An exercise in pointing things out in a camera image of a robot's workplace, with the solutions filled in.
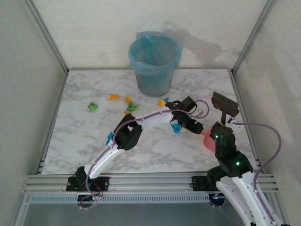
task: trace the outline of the white marble table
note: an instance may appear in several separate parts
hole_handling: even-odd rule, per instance
[[[194,100],[207,101],[210,114],[199,120],[206,130],[221,118],[221,112],[211,103],[213,91],[236,100],[226,69],[178,69],[174,72],[169,92],[162,98],[182,101],[191,96]],[[127,108],[123,98],[108,101],[107,97],[112,93],[132,98],[139,106],[139,110],[133,112],[134,116],[158,109],[157,102],[161,99],[141,94],[132,70],[71,71],[42,174],[72,174],[103,150],[108,134],[116,128]],[[96,111],[89,111],[90,102],[98,104]],[[198,108],[206,112],[204,104],[200,103]],[[214,154],[203,147],[202,141],[201,135],[185,129],[175,134],[169,124],[162,124],[144,131],[138,145],[118,156],[104,173],[209,170],[218,163]],[[237,136],[236,144],[255,167],[244,128]]]

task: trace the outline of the white panel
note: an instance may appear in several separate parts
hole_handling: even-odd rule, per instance
[[[73,67],[129,67],[136,33],[164,31],[183,48],[180,67],[234,65],[266,0],[35,0]]]
[[[0,225],[35,172],[64,74],[21,1],[0,6]]]
[[[275,175],[291,225],[301,225],[301,1],[278,1],[238,71],[237,80],[251,122],[266,123],[282,137]],[[266,161],[276,151],[273,132],[254,128]]]

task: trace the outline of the black brush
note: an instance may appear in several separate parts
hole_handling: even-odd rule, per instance
[[[211,101],[214,108],[222,111],[221,123],[223,125],[226,125],[227,114],[229,114],[231,117],[235,117],[239,113],[238,103],[220,93],[213,92]]]

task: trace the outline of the pink cup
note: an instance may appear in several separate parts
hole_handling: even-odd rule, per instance
[[[215,141],[209,136],[211,133],[211,127],[207,129],[207,131],[202,131],[201,135],[204,137],[203,145],[209,151],[215,153]]]

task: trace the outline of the blue trash can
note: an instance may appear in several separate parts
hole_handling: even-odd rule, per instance
[[[128,57],[139,90],[148,97],[160,97],[170,88],[181,49],[174,40],[161,33],[147,33],[133,42]]]

